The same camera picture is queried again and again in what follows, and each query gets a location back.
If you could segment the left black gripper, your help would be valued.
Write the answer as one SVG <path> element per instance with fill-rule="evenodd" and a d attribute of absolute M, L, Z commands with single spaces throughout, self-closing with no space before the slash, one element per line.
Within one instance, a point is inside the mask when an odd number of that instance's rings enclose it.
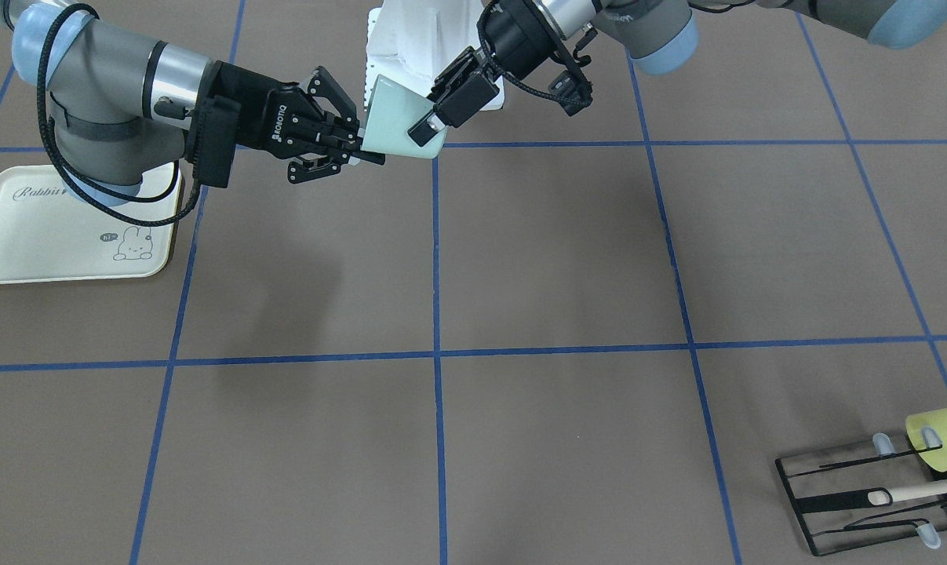
<path fill-rule="evenodd" d="M 525 79 L 546 61 L 567 68 L 558 54 L 555 32 L 531 1 L 491 1 L 477 21 L 480 47 L 466 47 L 435 78 L 429 99 L 437 103 L 451 87 L 473 72 L 496 79 L 510 74 Z M 450 126 L 430 110 L 407 130 L 420 148 L 444 146 Z"/>

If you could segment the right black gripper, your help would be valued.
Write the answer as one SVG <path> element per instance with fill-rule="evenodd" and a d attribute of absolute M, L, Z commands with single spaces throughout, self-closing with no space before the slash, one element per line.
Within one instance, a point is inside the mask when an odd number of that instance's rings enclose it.
<path fill-rule="evenodd" d="M 316 67 L 306 83 L 280 80 L 220 62 L 216 94 L 238 106 L 236 144 L 290 159 L 287 181 L 301 184 L 341 174 L 358 162 L 386 164 L 386 154 L 362 150 L 361 122 L 355 102 L 325 67 Z M 323 110 L 325 100 L 336 112 Z M 341 122 L 347 138 L 333 136 Z"/>

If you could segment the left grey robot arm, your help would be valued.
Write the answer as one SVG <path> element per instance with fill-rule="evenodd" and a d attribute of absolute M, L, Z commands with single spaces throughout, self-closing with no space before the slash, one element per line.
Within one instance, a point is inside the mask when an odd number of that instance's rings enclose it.
<path fill-rule="evenodd" d="M 947 22 L 947 1 L 489 1 L 475 18 L 475 40 L 434 79 L 429 108 L 408 119 L 420 147 L 458 128 L 498 93 L 498 80 L 576 115 L 594 100 L 583 53 L 597 35 L 624 47 L 647 75 L 685 64 L 700 42 L 698 22 L 753 7 L 785 11 L 857 37 L 905 49 Z"/>

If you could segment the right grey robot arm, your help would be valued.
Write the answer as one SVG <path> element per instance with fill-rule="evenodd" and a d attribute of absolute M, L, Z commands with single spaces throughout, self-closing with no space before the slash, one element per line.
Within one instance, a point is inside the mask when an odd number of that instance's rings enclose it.
<path fill-rule="evenodd" d="M 44 150 L 67 189 L 104 213 L 139 201 L 144 173 L 192 165 L 224 188 L 237 147 L 288 162 L 302 183 L 386 158 L 362 149 L 354 101 L 318 67 L 282 82 L 126 30 L 67 1 L 0 1 L 17 74 L 35 88 Z"/>

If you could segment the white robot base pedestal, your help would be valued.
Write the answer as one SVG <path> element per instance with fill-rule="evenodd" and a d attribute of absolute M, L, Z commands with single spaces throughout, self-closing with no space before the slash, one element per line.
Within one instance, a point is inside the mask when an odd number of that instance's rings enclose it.
<path fill-rule="evenodd" d="M 366 16 L 366 78 L 370 104 L 377 76 L 427 96 L 435 78 L 477 44 L 483 1 L 383 1 Z"/>

